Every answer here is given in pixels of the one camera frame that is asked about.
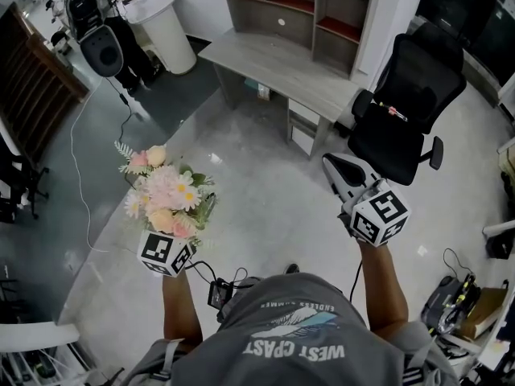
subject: mesh backrest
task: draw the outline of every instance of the mesh backrest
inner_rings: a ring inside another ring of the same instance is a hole
[[[409,124],[429,133],[467,81],[461,74],[463,50],[455,50],[452,37],[448,36],[449,42],[447,36],[440,34],[444,31],[437,29],[438,35],[430,28],[428,34],[421,31],[418,35],[397,36],[388,75],[374,100],[395,107]]]

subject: peach rose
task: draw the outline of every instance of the peach rose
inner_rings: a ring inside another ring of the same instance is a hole
[[[172,234],[175,228],[175,219],[171,211],[167,209],[159,209],[148,216],[148,220],[152,223],[156,232]]]
[[[134,153],[132,158],[130,158],[131,166],[148,166],[148,160],[146,157],[146,151],[144,150],[141,153]]]
[[[159,167],[167,159],[167,148],[165,146],[152,146],[146,151],[148,164],[152,167]]]
[[[193,228],[189,228],[184,226],[181,222],[175,222],[174,225],[174,236],[179,239],[187,239],[188,237],[192,237],[195,235],[195,230]]]

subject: red shelf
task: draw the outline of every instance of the red shelf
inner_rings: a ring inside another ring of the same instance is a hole
[[[313,14],[315,13],[315,4],[309,0],[269,0],[279,6],[289,7],[303,11],[304,13]]]
[[[354,43],[360,43],[362,30],[335,18],[324,17],[318,22],[317,26]]]

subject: gray floor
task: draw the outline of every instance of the gray floor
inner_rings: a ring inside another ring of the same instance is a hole
[[[217,105],[215,95],[203,109]],[[286,110],[259,101],[254,94],[236,110],[225,110],[187,148],[185,162],[213,177],[219,197],[200,236],[205,246],[199,247],[195,259],[207,261],[226,280],[240,266],[250,276],[268,277],[296,262],[302,271],[321,276],[349,295],[361,255],[336,218],[340,201],[320,163],[322,153],[346,151],[346,141],[331,133],[310,161],[295,145],[286,144],[285,128]],[[506,198],[496,148],[511,134],[501,113],[469,86],[426,136],[425,150],[431,147],[432,136],[442,138],[442,167],[435,171],[424,163],[411,186],[400,186],[413,215],[389,242],[412,320],[450,273],[443,263],[447,247],[476,273],[481,287],[500,287],[506,278],[513,281],[515,257],[488,259],[481,232],[503,217]],[[135,250],[139,242],[140,231],[128,230],[128,223],[123,208],[118,208],[100,238],[109,253],[90,254],[77,280],[90,284],[81,290],[74,286],[68,299],[69,305],[81,304],[74,316],[81,341],[108,375],[119,367],[132,368],[163,335],[161,279],[123,250]],[[463,279],[467,271],[458,267],[451,253],[447,255]],[[199,269],[211,278],[205,267]],[[209,286],[194,269],[187,275],[206,339],[219,327],[216,310],[206,302]],[[366,321],[362,276],[353,304]]]
[[[202,48],[193,46],[196,51]],[[83,64],[78,68],[88,86],[97,85],[99,79],[89,68]],[[217,87],[212,65],[205,60],[199,59],[184,76],[165,73],[151,89],[141,87],[131,99],[135,115],[125,125],[123,141],[136,150],[165,143]],[[38,312],[37,319],[57,318],[90,251],[85,242],[87,212],[80,201],[70,153],[70,129],[81,108],[79,105],[70,113],[41,162],[51,173],[40,189],[51,198],[37,205],[39,220],[24,212],[15,225],[0,224],[0,258],[10,266],[10,275],[21,281],[27,300]],[[74,129],[84,198],[92,212],[91,242],[129,187],[117,170],[123,158],[113,146],[128,113],[109,82],[103,80]]]

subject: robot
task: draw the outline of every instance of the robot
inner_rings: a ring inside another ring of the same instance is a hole
[[[104,24],[98,0],[66,0],[73,38],[91,68],[102,77],[116,76],[123,67],[120,43]]]
[[[411,210],[401,192],[365,160],[327,153],[322,163],[331,189],[342,201],[338,217],[353,235],[377,247],[406,226]]]

